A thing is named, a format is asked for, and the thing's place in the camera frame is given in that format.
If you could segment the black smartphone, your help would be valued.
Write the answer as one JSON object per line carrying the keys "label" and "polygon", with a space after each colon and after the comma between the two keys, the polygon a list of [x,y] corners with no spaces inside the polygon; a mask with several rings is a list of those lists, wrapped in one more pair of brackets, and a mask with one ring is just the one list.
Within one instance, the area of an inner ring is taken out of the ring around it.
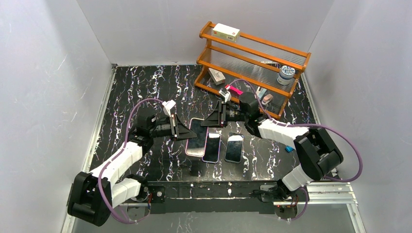
{"label": "black smartphone", "polygon": [[242,158],[244,136],[240,133],[229,133],[226,145],[225,161],[238,164]]}

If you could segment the pink cased phone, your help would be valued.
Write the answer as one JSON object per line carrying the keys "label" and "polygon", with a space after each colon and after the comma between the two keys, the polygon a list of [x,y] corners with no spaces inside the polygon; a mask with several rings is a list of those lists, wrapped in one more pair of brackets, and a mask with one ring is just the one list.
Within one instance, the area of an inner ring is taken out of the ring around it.
{"label": "pink cased phone", "polygon": [[189,129],[196,133],[196,137],[187,140],[186,154],[188,156],[204,156],[208,127],[201,126],[203,121],[200,118],[192,118],[190,120]]}

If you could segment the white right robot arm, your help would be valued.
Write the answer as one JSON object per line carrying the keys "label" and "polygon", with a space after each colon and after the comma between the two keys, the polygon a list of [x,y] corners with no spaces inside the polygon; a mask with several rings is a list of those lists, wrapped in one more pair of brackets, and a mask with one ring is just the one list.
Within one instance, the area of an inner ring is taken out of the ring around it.
{"label": "white right robot arm", "polygon": [[299,165],[276,182],[278,193],[290,194],[313,181],[319,181],[343,162],[342,153],[326,129],[278,123],[262,113],[260,106],[261,102],[255,94],[245,92],[239,97],[238,109],[221,100],[201,125],[223,128],[229,122],[244,122],[249,134],[292,147]]}

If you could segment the lilac phone case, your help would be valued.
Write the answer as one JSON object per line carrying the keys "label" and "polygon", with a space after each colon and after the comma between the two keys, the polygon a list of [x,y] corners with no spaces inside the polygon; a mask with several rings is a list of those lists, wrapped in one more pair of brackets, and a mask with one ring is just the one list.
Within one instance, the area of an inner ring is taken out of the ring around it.
{"label": "lilac phone case", "polygon": [[208,133],[206,138],[205,152],[202,161],[205,163],[216,164],[219,160],[220,154],[220,140],[219,133]]}

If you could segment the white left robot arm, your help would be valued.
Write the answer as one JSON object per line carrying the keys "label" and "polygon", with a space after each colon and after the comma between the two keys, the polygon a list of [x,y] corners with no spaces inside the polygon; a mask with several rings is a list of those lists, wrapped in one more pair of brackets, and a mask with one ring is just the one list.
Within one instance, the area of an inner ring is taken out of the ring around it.
{"label": "white left robot arm", "polygon": [[155,138],[166,136],[181,141],[197,135],[175,114],[138,115],[127,133],[126,142],[115,154],[90,172],[79,172],[75,176],[68,199],[68,214],[102,226],[110,215],[115,215],[117,206],[143,193],[145,178],[139,175],[121,177],[151,149]]}

